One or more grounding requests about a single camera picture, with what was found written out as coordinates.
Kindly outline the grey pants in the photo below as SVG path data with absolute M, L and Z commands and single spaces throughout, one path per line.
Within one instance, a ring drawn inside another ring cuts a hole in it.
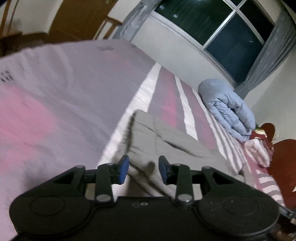
M 190 135 L 142 110 L 136 110 L 129 118 L 112 162 L 117 163 L 123 155 L 129 156 L 131 184 L 127 192 L 135 196 L 175 196 L 175 186 L 163 184 L 158 168 L 159 156 L 165 156 L 171 164 L 184 164 L 192 170 L 211 166 L 251 187 L 255 186 L 246 164 L 235 171 L 230 161 L 218 151 L 208 150 Z

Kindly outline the striped purple pink bedsheet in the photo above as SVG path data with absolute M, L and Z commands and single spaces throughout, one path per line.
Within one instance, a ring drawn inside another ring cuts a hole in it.
M 111 161 L 136 110 L 194 138 L 236 177 L 283 203 L 274 179 L 217 123 L 198 92 L 130 42 L 82 41 L 1 58 L 1 240 L 12 201 L 77 165 Z

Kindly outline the folded light blue duvet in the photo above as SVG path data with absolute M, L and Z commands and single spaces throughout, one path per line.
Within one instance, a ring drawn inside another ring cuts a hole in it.
M 236 140 L 249 140 L 256 122 L 251 109 L 224 81 L 206 79 L 198 86 L 203 104 L 215 120 Z

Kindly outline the folded white blanket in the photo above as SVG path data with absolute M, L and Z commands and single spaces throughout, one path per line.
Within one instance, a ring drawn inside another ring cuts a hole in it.
M 271 154 L 264 145 L 264 141 L 258 138 L 248 140 L 244 144 L 248 154 L 251 154 L 253 160 L 261 167 L 268 168 L 271 163 Z

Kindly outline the folded red cloth stack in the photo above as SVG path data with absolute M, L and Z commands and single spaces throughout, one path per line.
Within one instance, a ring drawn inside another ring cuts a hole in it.
M 268 136 L 265 132 L 265 130 L 261 128 L 256 128 L 252 131 L 251 136 L 249 138 L 250 140 L 259 140 L 260 144 L 263 145 L 263 147 L 267 150 L 267 152 L 273 153 L 274 152 L 274 146 L 272 142 L 268 139 Z

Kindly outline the red wooden headboard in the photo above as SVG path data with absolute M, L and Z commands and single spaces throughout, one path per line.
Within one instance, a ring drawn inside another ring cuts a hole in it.
M 262 191 L 271 196 L 281 195 L 287 208 L 295 208 L 295 140 L 285 139 L 275 144 L 275 126 L 264 123 L 262 164 L 267 168 L 269 181 L 262 184 Z

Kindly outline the left grey curtain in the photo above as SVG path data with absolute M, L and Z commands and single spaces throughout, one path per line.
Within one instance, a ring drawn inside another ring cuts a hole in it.
M 122 25 L 118 27 L 112 39 L 132 41 L 150 13 L 161 0 L 142 0 L 127 15 Z

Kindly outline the grey curtain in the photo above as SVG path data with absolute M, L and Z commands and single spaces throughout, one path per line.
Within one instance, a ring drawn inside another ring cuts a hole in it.
M 127 15 L 122 25 L 118 27 L 112 39 L 132 41 L 150 13 L 161 0 L 142 0 Z
M 234 92 L 242 99 L 260 85 L 285 61 L 295 46 L 295 22 L 287 9 L 282 9 L 276 24 L 257 56 L 245 80 Z

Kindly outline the wooden chair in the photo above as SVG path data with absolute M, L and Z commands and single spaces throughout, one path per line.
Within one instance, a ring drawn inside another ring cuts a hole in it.
M 97 30 L 96 34 L 93 37 L 93 40 L 101 39 L 109 39 L 113 32 L 122 25 L 122 22 L 106 16 L 103 20 L 103 23 L 100 25 L 99 29 Z

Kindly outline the brown wooden door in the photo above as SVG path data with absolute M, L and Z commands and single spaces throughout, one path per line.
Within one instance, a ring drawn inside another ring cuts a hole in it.
M 116 3 L 109 0 L 64 0 L 51 24 L 48 42 L 93 39 Z

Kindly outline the dark wooden nightstand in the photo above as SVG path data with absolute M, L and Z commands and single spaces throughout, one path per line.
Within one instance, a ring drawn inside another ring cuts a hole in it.
M 1 57 L 6 56 L 27 47 L 37 47 L 46 44 L 48 34 L 37 32 L 31 34 L 23 34 L 16 32 L 8 36 L 1 37 Z

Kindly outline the right grey curtain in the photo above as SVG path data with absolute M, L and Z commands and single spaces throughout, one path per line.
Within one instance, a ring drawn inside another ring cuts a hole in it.
M 287 9 L 282 9 L 276 24 L 257 56 L 245 80 L 234 92 L 242 99 L 260 85 L 285 61 L 295 46 L 295 22 Z

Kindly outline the window with white frame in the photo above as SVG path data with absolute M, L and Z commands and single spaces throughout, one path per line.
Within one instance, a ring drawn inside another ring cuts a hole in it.
M 259 1 L 161 1 L 151 16 L 241 84 L 275 25 Z

